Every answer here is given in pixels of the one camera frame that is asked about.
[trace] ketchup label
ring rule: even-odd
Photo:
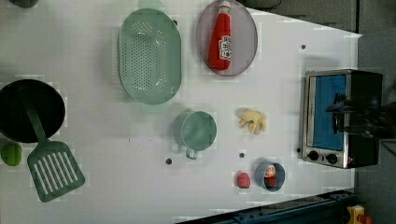
[[[231,55],[233,54],[233,51],[231,48],[230,36],[224,35],[221,37],[221,40],[219,40],[219,53],[222,60],[231,60]]]

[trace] green colander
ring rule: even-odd
[[[137,101],[163,104],[181,83],[181,39],[175,23],[163,12],[142,8],[120,28],[120,81]]]

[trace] green cup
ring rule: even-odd
[[[209,148],[215,141],[217,126],[208,113],[189,111],[177,117],[173,130],[177,142],[187,148],[186,157],[196,160],[198,152]]]

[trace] oven window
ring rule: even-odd
[[[336,93],[346,94],[347,76],[316,77],[313,147],[342,151],[344,134],[334,133],[332,113],[326,112],[333,105]]]

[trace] spatula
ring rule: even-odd
[[[67,144],[47,139],[29,92],[19,89],[26,113],[38,139],[37,147],[27,158],[38,198],[47,203],[81,187],[85,177]]]

